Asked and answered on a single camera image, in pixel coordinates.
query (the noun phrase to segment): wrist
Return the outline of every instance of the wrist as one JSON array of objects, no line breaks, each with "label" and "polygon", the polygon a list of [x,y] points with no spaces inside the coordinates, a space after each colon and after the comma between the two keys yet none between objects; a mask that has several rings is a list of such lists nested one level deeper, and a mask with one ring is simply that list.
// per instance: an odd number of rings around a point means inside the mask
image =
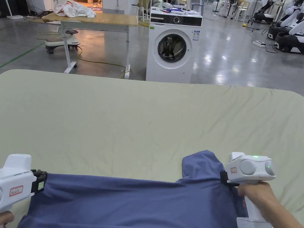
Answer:
[{"label": "wrist", "polygon": [[259,199],[259,206],[258,208],[263,211],[272,211],[274,209],[277,209],[278,207],[281,207],[282,205],[275,197],[265,197],[261,196]]}]

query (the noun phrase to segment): blue shirt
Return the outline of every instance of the blue shirt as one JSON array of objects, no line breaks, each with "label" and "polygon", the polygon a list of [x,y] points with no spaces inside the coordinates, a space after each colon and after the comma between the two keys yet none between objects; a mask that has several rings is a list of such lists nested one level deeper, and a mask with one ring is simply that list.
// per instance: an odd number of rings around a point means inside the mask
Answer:
[{"label": "blue shirt", "polygon": [[243,199],[221,183],[222,170],[205,150],[183,158],[175,183],[48,174],[19,227],[237,228],[236,218],[246,216]]}]

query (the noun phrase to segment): power strip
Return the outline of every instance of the power strip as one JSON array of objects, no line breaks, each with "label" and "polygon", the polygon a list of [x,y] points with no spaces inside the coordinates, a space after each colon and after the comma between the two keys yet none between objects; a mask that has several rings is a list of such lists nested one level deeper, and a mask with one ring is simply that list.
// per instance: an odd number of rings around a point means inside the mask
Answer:
[{"label": "power strip", "polygon": [[255,40],[255,41],[252,42],[252,44],[255,45],[255,46],[258,46],[258,47],[263,47],[263,48],[266,46],[266,43],[264,43],[260,40]]}]

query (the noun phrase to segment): bed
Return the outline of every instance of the bed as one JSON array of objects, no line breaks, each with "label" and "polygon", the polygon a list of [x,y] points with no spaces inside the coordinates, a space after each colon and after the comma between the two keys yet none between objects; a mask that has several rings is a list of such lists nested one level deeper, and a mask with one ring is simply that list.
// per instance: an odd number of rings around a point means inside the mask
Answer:
[{"label": "bed", "polygon": [[[0,166],[32,155],[32,168],[159,181],[182,158],[210,150],[267,155],[280,202],[304,224],[304,98],[252,87],[173,84],[31,70],[0,76]],[[14,205],[16,227],[29,200]]]}]

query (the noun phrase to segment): green floor line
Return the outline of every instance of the green floor line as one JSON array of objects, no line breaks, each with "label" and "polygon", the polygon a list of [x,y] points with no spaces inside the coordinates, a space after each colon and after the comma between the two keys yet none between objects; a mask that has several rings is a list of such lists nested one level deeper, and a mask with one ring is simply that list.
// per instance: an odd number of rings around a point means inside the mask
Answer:
[{"label": "green floor line", "polygon": [[15,60],[17,60],[17,59],[21,58],[22,56],[24,56],[24,55],[26,55],[26,54],[30,53],[31,51],[34,51],[36,48],[38,48],[38,47],[42,46],[43,44],[44,44],[44,43],[41,43],[41,44],[39,44],[38,46],[36,46],[36,47],[32,48],[31,50],[28,50],[28,51],[24,52],[23,54],[21,54],[21,55],[19,55],[19,56],[15,57],[15,58],[11,59],[10,61],[8,61],[8,62],[4,63],[3,65],[1,65],[1,66],[0,66],[0,69],[1,69],[2,67],[5,67],[5,66],[6,66],[6,65],[8,65],[8,64],[10,64],[10,63],[14,62]]}]

